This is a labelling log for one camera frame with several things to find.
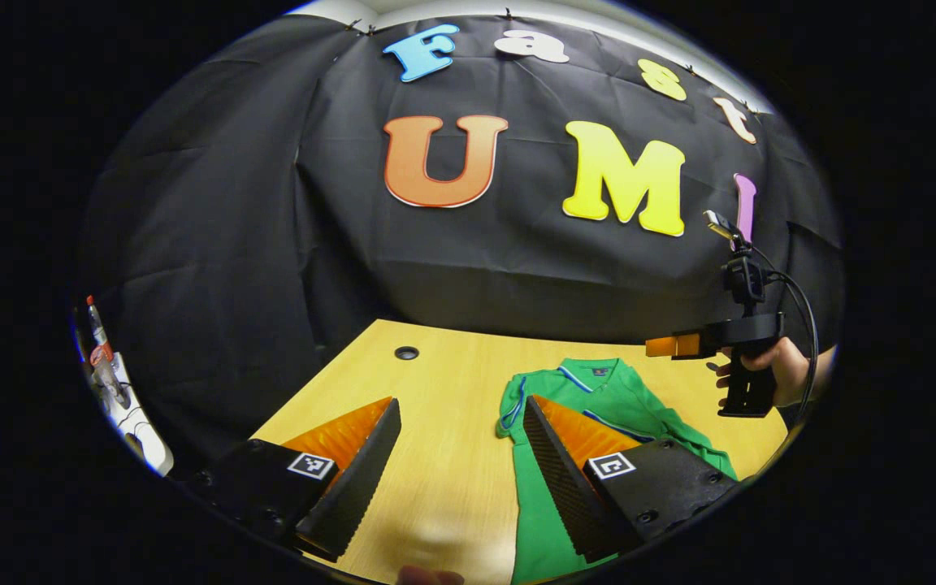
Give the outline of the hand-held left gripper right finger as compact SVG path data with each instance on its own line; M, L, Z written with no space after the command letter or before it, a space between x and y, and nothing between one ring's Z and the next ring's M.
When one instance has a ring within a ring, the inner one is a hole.
M673 438L632 440L542 396L523 429L576 554L647 547L735 492L738 481Z

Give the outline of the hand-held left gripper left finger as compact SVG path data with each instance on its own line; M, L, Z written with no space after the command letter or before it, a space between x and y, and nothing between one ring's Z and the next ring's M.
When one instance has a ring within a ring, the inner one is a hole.
M184 483L269 544L335 562L348 551L401 433L386 396L284 442L250 438Z

